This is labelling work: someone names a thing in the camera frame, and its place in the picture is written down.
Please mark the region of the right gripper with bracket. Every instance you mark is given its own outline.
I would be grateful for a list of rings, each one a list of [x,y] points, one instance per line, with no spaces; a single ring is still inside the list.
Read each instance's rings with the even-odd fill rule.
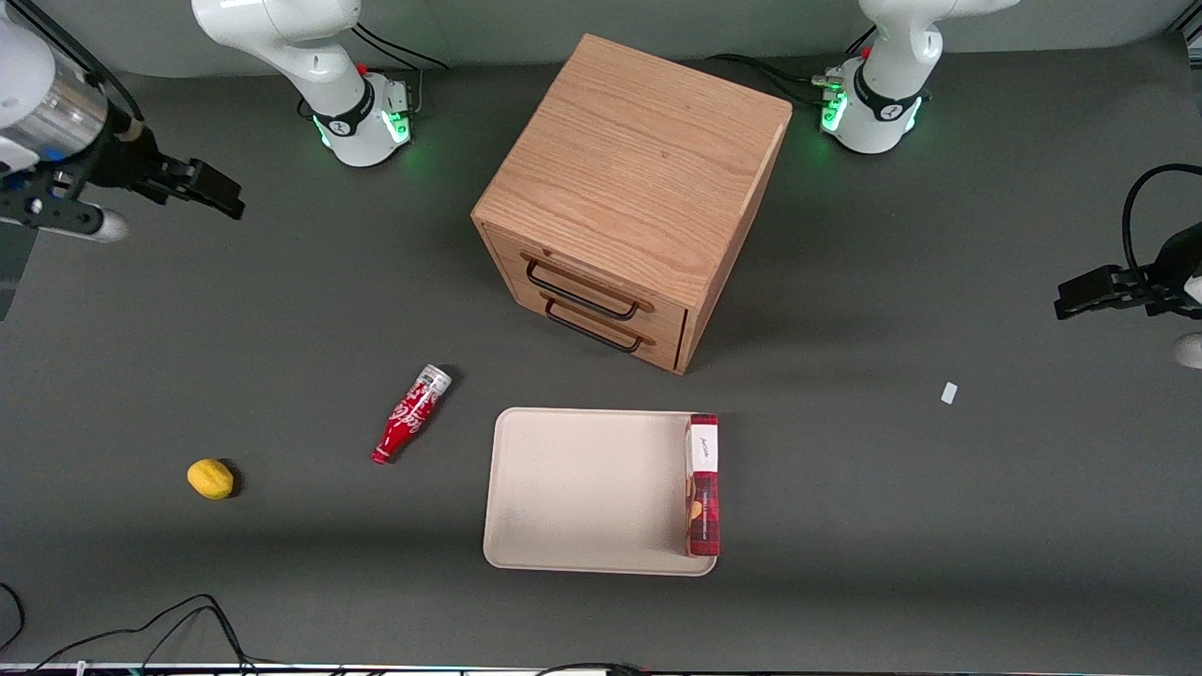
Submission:
[[[150,129],[136,128],[102,132],[72,158],[5,172],[2,223],[90,242],[119,242],[130,232],[127,219],[119,210],[90,204],[83,192],[87,186],[133,192],[145,176],[147,198],[154,204],[177,198],[200,202],[233,220],[243,218],[245,204],[237,180],[202,160],[159,153]]]

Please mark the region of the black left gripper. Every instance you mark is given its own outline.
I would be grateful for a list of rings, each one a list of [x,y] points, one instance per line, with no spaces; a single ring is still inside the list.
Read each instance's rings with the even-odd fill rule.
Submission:
[[[1164,314],[1201,321],[1201,225],[1195,223],[1161,245],[1154,261],[1125,269],[1100,266],[1057,287],[1057,320],[1069,320],[1085,312],[1138,308],[1147,316]],[[1153,287],[1153,295],[1146,286]]]

